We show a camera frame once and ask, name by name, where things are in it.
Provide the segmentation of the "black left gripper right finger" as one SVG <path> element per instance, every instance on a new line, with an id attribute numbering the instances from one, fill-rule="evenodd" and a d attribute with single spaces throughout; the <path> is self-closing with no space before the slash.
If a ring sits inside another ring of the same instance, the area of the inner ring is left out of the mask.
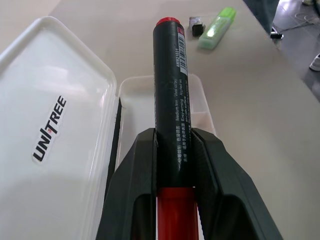
<path id="1" fill-rule="evenodd" d="M 194 128 L 195 196 L 204 240 L 278 240 L 253 180 L 214 134 Z"/>

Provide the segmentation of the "translucent white plastic pencil case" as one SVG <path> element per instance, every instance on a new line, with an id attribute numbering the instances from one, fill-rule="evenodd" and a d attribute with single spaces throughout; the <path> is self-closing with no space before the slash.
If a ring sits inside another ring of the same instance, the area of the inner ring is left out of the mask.
<path id="1" fill-rule="evenodd" d="M 191 137 L 213 133 L 189 73 L 188 92 Z M 59 20 L 37 19 L 0 54 L 0 240 L 96 240 L 111 177 L 149 128 L 154 75 L 117 85 Z"/>

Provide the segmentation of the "green highlighter marker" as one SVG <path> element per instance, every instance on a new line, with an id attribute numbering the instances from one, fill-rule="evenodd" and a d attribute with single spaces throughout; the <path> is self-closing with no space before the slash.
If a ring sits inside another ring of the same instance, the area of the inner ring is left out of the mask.
<path id="1" fill-rule="evenodd" d="M 206 50 L 215 49 L 234 22 L 236 14 L 237 11 L 233 7 L 222 9 L 199 37 L 198 47 Z"/>

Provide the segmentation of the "black marker with red cap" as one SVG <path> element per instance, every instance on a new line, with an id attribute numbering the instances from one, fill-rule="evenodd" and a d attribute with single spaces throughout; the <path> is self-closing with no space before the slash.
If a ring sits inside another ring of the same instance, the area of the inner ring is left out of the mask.
<path id="1" fill-rule="evenodd" d="M 158 240 L 199 240 L 185 30 L 174 17 L 153 30 Z"/>

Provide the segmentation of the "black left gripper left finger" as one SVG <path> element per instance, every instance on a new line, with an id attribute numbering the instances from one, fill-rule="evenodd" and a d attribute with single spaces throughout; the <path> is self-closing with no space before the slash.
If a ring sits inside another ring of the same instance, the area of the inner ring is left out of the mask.
<path id="1" fill-rule="evenodd" d="M 95 240 L 156 240 L 156 130 L 139 133 L 113 173 Z"/>

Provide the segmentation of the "small black binder clip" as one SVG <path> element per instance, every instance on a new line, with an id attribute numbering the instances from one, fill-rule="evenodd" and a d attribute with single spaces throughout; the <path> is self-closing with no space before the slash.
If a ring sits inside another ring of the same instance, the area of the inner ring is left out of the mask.
<path id="1" fill-rule="evenodd" d="M 205 27 L 200 16 L 192 16 L 189 18 L 189 29 L 193 37 L 200 37 L 205 31 Z"/>

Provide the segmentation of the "white shoe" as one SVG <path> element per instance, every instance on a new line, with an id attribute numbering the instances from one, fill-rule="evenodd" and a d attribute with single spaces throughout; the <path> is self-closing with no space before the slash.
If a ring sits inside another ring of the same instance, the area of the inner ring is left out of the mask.
<path id="1" fill-rule="evenodd" d="M 320 53 L 313 59 L 309 65 L 309 69 L 315 72 L 320 72 Z"/>

